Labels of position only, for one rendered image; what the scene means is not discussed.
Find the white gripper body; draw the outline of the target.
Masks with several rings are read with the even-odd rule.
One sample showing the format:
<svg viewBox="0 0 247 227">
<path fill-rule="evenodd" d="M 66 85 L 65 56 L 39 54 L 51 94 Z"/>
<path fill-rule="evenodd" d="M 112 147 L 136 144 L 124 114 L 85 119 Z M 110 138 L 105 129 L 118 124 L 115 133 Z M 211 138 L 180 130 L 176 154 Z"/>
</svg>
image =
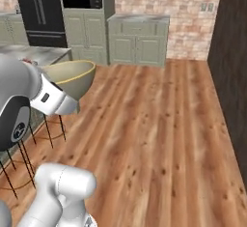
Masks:
<svg viewBox="0 0 247 227">
<path fill-rule="evenodd" d="M 54 99 L 56 100 L 55 113 L 58 115 L 71 114 L 77 107 L 78 101 L 64 91 L 57 91 Z"/>
</svg>

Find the beige bowl with yellow rim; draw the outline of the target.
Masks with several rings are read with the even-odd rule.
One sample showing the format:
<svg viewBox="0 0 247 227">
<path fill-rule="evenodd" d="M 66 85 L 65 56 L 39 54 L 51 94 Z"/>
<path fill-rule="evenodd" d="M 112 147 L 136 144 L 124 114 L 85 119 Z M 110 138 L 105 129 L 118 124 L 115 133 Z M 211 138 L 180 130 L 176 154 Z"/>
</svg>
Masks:
<svg viewBox="0 0 247 227">
<path fill-rule="evenodd" d="M 50 79 L 68 95 L 80 100 L 91 88 L 96 64 L 89 60 L 73 60 L 43 66 L 42 69 Z"/>
</svg>

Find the dining counter with steel top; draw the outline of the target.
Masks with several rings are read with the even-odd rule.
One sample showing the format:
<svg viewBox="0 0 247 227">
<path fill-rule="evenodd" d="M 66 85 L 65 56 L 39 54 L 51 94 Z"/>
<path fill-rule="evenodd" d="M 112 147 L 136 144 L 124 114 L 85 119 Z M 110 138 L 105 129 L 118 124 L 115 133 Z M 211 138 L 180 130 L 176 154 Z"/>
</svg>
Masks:
<svg viewBox="0 0 247 227">
<path fill-rule="evenodd" d="M 72 60 L 70 48 L 58 47 L 38 47 L 24 45 L 0 45 L 0 53 L 13 56 L 17 59 L 29 59 L 40 67 L 53 65 Z M 31 128 L 32 131 L 43 122 L 43 116 L 40 111 L 32 108 L 31 111 Z M 7 152 L 0 152 L 0 159 L 3 163 L 9 160 Z"/>
</svg>

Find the small red item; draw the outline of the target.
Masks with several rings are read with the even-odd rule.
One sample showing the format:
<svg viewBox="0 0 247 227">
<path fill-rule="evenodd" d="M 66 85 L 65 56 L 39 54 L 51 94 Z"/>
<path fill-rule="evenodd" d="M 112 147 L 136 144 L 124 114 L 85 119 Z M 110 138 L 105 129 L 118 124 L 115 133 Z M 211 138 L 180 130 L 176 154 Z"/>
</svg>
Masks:
<svg viewBox="0 0 247 227">
<path fill-rule="evenodd" d="M 21 62 L 24 62 L 24 63 L 27 63 L 27 64 L 34 65 L 34 66 L 37 66 L 37 65 L 38 65 L 38 62 L 36 62 L 36 61 L 31 61 L 31 60 L 28 60 L 28 59 L 25 59 L 25 58 L 21 59 L 20 61 L 21 61 Z"/>
</svg>

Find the tall grey-green cupboard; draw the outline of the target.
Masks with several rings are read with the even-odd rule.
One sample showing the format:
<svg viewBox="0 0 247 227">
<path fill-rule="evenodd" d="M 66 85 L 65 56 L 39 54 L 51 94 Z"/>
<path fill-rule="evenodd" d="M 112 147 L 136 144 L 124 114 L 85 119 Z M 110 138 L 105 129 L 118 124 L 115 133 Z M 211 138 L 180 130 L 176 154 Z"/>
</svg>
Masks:
<svg viewBox="0 0 247 227">
<path fill-rule="evenodd" d="M 102 0 L 101 9 L 65 8 L 61 0 L 68 46 L 73 59 L 109 65 L 107 19 L 115 13 L 115 0 Z"/>
</svg>

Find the grey-green base cupboard run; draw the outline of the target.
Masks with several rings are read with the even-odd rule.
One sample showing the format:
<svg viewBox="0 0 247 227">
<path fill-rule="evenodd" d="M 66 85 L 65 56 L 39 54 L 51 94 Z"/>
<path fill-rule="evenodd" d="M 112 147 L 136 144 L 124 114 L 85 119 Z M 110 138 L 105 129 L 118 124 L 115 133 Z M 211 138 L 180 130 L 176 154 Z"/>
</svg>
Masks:
<svg viewBox="0 0 247 227">
<path fill-rule="evenodd" d="M 110 63 L 163 67 L 169 25 L 168 15 L 112 15 L 108 18 Z"/>
<path fill-rule="evenodd" d="M 21 14 L 0 13 L 0 45 L 28 45 Z"/>
</svg>

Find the black fridge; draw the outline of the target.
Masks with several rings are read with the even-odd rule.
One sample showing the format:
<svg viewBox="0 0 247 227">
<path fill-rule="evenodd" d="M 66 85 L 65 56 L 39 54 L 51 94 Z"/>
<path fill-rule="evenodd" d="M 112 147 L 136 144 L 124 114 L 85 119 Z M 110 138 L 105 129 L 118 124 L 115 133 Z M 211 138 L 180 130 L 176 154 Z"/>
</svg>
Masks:
<svg viewBox="0 0 247 227">
<path fill-rule="evenodd" d="M 68 46 L 60 0 L 18 0 L 27 39 L 32 46 Z"/>
</svg>

